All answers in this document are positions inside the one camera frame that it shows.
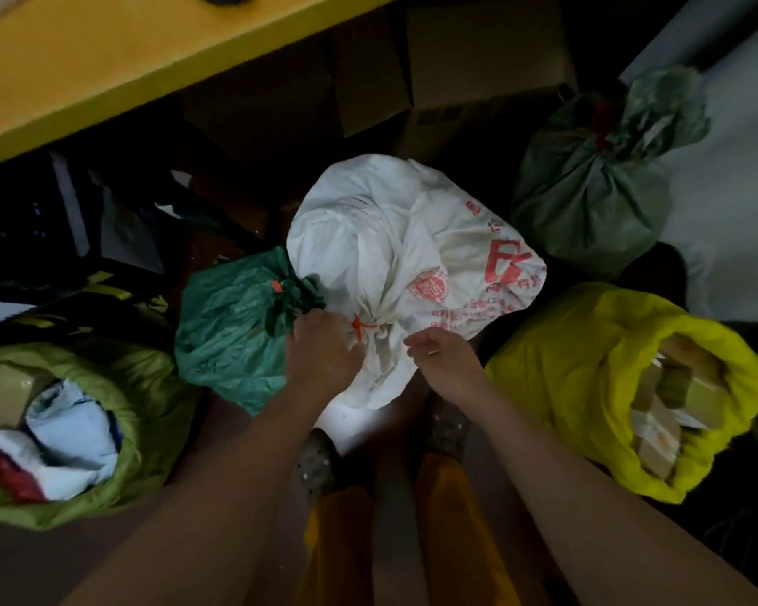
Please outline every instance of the pants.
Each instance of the pants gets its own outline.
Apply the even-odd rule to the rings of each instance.
[[[427,453],[415,483],[419,542],[431,606],[520,606],[480,504],[455,459]],[[370,606],[373,502],[354,486],[321,499],[305,542],[310,563],[298,603]]]

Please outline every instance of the yellow table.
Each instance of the yellow table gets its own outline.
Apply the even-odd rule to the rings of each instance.
[[[0,162],[392,0],[26,0],[0,16]]]

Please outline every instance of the foot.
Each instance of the foot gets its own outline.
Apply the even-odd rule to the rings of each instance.
[[[424,441],[424,450],[454,457],[462,463],[470,427],[469,418],[439,396],[432,408],[432,429]]]
[[[328,434],[314,428],[306,439],[297,464],[298,476],[312,507],[321,498],[344,488],[338,480],[342,461]]]

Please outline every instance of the hand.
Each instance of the hand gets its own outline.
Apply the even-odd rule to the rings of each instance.
[[[473,402],[493,384],[463,336],[429,327],[408,336],[404,343],[430,387],[472,418]]]
[[[343,393],[362,368],[364,346],[345,344],[346,318],[315,308],[295,319],[286,337],[286,383],[325,398]]]

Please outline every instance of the green bag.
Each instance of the green bag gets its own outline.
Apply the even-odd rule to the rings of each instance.
[[[510,221],[535,249],[595,279],[615,279],[659,238],[671,211],[655,163],[710,130],[701,77],[675,67],[632,83],[619,106],[576,96],[531,140]]]
[[[188,439],[200,389],[175,374],[162,351],[105,338],[82,338],[68,348],[52,343],[0,347],[0,364],[43,367],[75,381],[115,413],[123,434],[112,476],[66,502],[17,504],[0,487],[0,521],[50,529],[120,510],[160,489]]]
[[[174,341],[180,376],[255,416],[283,387],[295,317],[325,305],[311,279],[295,276],[283,247],[197,272],[182,294]]]

